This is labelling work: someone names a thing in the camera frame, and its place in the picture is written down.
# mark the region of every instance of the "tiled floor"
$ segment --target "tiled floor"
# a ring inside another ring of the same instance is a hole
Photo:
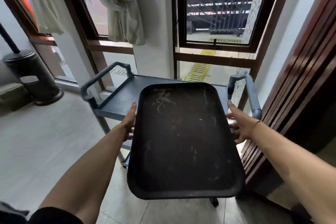
[[[71,93],[49,106],[28,105],[3,115],[0,131],[0,201],[31,211],[103,137],[89,106]],[[291,223],[286,213],[258,201],[219,199],[214,208],[208,199],[140,200],[129,191],[126,172],[117,161],[98,223]]]

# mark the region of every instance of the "human arm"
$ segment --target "human arm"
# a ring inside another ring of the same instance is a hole
[[[316,223],[336,222],[336,168],[293,143],[262,122],[229,108],[236,123],[236,142],[251,139],[306,208]]]
[[[65,172],[39,208],[65,210],[84,224],[97,221],[121,145],[131,139],[128,135],[132,133],[136,109],[133,103],[125,119]]]

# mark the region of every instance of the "cart wheel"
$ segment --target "cart wheel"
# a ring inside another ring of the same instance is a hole
[[[211,198],[209,198],[209,199],[210,199],[211,204],[212,204],[214,207],[218,207],[219,202],[218,202],[218,199],[217,199],[216,197],[211,197]]]

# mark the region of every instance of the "yellow drain grate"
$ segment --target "yellow drain grate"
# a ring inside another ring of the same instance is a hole
[[[215,56],[216,51],[202,50],[201,55]],[[184,81],[187,82],[203,82],[208,74],[210,65],[204,63],[195,63]]]

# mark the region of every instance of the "black handle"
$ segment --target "black handle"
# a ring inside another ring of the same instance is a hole
[[[253,79],[249,74],[235,74],[231,75],[229,79],[229,85],[227,86],[227,97],[232,98],[233,91],[235,89],[236,81],[245,79],[247,94],[249,96],[249,101],[252,109],[252,117],[261,120],[262,112],[257,95],[254,92]]]
[[[90,104],[92,108],[96,108],[97,102],[94,96],[91,94],[88,94],[87,89],[92,86],[95,82],[97,82],[99,79],[101,79],[104,75],[109,73],[113,68],[116,66],[121,66],[124,69],[126,69],[127,77],[133,76],[133,73],[131,71],[131,66],[129,64],[124,64],[121,62],[114,62],[113,64],[109,65],[107,68],[105,68],[103,71],[98,73],[94,78],[92,78],[90,81],[85,83],[83,86],[81,86],[81,95],[82,99]]]

